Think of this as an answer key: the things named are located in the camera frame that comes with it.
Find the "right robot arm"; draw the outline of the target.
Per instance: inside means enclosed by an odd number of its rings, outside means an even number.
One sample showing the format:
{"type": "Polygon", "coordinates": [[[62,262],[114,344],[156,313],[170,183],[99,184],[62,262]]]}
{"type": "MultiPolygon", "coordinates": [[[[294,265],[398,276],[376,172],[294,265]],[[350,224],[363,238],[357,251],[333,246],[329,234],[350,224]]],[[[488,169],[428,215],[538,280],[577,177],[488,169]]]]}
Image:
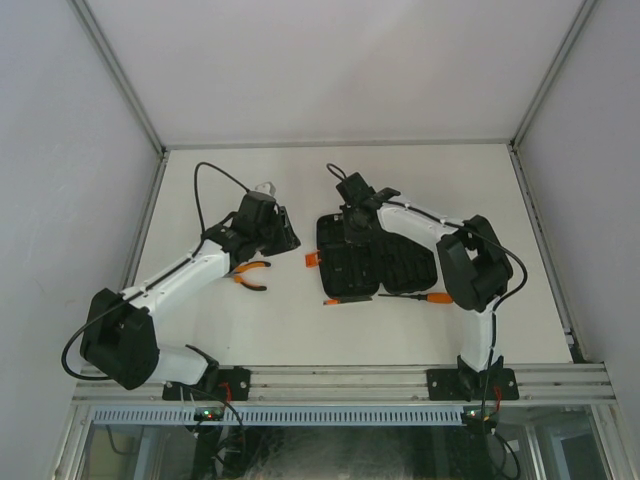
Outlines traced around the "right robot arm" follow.
{"type": "Polygon", "coordinates": [[[433,254],[436,281],[465,312],[458,360],[461,391],[473,399],[485,397],[495,386],[493,371],[500,364],[496,310],[513,276],[491,223],[480,215],[455,222],[415,206],[395,189],[374,190],[358,172],[329,170],[339,180],[347,240],[364,243],[395,235],[433,254]]]}

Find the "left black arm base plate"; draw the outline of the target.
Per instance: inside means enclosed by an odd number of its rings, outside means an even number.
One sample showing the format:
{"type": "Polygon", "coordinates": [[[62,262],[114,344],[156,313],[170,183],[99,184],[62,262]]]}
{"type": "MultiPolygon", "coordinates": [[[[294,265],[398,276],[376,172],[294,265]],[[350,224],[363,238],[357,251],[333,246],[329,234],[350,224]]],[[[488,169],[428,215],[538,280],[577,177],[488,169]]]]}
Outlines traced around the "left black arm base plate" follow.
{"type": "Polygon", "coordinates": [[[252,372],[234,366],[209,370],[195,385],[171,382],[165,385],[165,401],[246,401],[249,397],[252,372]]]}

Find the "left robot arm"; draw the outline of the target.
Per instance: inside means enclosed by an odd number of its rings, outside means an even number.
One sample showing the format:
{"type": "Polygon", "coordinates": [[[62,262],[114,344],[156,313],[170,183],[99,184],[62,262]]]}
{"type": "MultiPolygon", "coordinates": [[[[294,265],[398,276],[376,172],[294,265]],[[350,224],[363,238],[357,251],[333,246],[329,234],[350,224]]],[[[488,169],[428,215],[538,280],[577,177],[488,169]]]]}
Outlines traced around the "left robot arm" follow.
{"type": "Polygon", "coordinates": [[[103,289],[92,299],[79,353],[126,390],[150,381],[183,384],[196,399],[215,395],[218,363],[194,346],[162,346],[156,328],[168,313],[205,286],[230,276],[256,255],[270,257],[299,247],[286,208],[258,191],[247,192],[237,211],[204,229],[195,249],[174,265],[120,292],[103,289]]]}

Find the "black plastic tool case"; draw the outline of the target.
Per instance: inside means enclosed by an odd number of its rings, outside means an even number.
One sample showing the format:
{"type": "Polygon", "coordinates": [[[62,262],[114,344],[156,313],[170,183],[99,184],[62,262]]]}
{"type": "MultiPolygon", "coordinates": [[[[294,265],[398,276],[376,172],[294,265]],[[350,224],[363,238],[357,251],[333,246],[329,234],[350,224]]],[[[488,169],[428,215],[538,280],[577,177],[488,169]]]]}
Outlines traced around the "black plastic tool case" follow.
{"type": "Polygon", "coordinates": [[[316,249],[322,287],[332,299],[372,296],[380,288],[390,294],[420,292],[438,280],[429,249],[388,232],[361,244],[351,243],[340,214],[319,217],[316,249]]]}

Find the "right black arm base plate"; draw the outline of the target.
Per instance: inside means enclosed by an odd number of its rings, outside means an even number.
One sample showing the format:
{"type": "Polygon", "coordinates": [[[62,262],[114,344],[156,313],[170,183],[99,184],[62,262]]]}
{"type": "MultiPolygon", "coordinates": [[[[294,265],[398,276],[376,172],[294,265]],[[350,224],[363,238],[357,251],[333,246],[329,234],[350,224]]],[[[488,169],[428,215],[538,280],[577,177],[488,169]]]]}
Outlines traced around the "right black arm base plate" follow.
{"type": "Polygon", "coordinates": [[[457,368],[431,368],[426,371],[429,399],[433,401],[518,400],[520,393],[512,369],[479,374],[457,368]]]}

